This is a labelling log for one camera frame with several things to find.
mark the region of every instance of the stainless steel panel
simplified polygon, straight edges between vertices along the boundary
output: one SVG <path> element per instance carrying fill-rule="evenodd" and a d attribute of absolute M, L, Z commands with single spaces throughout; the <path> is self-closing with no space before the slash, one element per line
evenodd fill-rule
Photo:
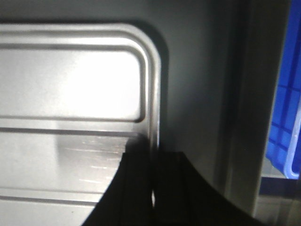
<path fill-rule="evenodd" d="M 158 141 L 160 60 L 126 24 L 0 26 L 0 127 Z"/>
<path fill-rule="evenodd" d="M 137 121 L 142 117 L 143 69 L 131 51 L 76 45 L 22 48 L 26 47 L 4 45 L 0 50 L 1 118 Z"/>
<path fill-rule="evenodd" d="M 0 197 L 94 205 L 129 137 L 158 147 L 160 59 L 126 24 L 0 25 Z"/>

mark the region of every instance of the black object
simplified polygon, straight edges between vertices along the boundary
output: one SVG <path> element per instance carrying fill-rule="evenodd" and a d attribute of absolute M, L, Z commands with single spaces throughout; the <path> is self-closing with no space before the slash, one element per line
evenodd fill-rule
<path fill-rule="evenodd" d="M 263 225 L 216 192 L 183 153 L 157 152 L 151 159 L 145 144 L 130 142 L 83 226 Z"/>

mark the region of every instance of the blue plastic bin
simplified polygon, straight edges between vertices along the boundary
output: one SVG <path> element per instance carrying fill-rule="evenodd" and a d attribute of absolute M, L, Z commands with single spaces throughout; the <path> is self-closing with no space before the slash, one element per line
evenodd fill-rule
<path fill-rule="evenodd" d="M 287 178 L 301 169 L 301 0 L 291 3 L 267 158 Z"/>

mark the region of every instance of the scratched metal surface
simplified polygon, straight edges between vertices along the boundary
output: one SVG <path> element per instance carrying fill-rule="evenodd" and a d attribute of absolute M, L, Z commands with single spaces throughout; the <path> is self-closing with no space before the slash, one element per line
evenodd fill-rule
<path fill-rule="evenodd" d="M 160 59 L 126 24 L 0 24 L 0 199 L 93 206 L 158 145 Z"/>

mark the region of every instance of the raised metal edge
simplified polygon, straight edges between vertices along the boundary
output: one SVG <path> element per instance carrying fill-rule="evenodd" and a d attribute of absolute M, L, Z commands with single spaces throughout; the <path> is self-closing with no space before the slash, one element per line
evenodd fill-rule
<path fill-rule="evenodd" d="M 0 119 L 1 128 L 28 128 L 28 129 L 47 129 L 54 130 L 88 130 L 101 131 L 103 133 L 140 133 L 147 136 L 150 140 L 151 149 L 157 149 L 159 142 L 159 100 L 160 100 L 160 70 L 161 61 L 159 53 L 151 41 L 151 39 L 135 26 L 129 24 L 0 24 L 1 32 L 41 32 L 41 31 L 108 31 L 121 32 L 129 40 L 137 43 L 138 50 L 149 60 L 151 66 L 148 67 L 150 78 L 146 81 L 146 87 L 150 92 L 150 97 L 146 93 L 147 104 L 146 112 L 149 112 L 148 120 L 140 123 L 118 122 L 118 131 L 116 130 L 115 122 L 84 122 L 75 125 L 72 121 L 59 120 L 35 120 L 33 125 L 32 120 L 13 120 Z"/>

